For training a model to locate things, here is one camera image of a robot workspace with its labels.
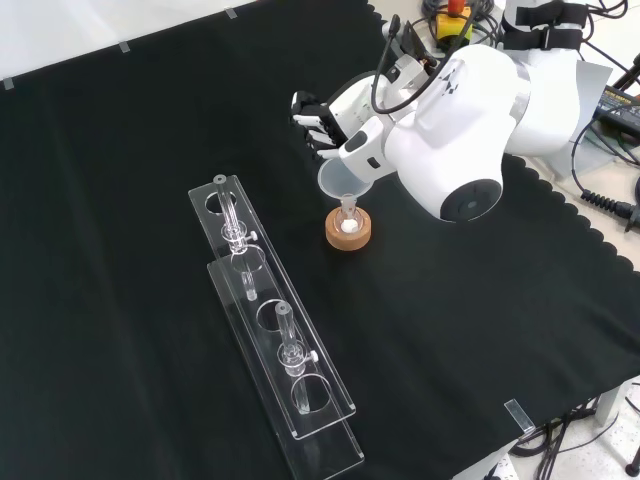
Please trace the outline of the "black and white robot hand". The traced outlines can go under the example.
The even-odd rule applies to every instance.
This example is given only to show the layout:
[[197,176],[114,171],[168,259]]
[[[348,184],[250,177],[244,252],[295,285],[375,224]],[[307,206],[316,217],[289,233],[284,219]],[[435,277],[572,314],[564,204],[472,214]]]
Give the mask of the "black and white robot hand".
[[328,101],[298,91],[290,116],[304,130],[313,158],[335,162],[365,184],[396,171],[384,147],[394,122],[371,105],[374,75],[362,74],[343,85]]

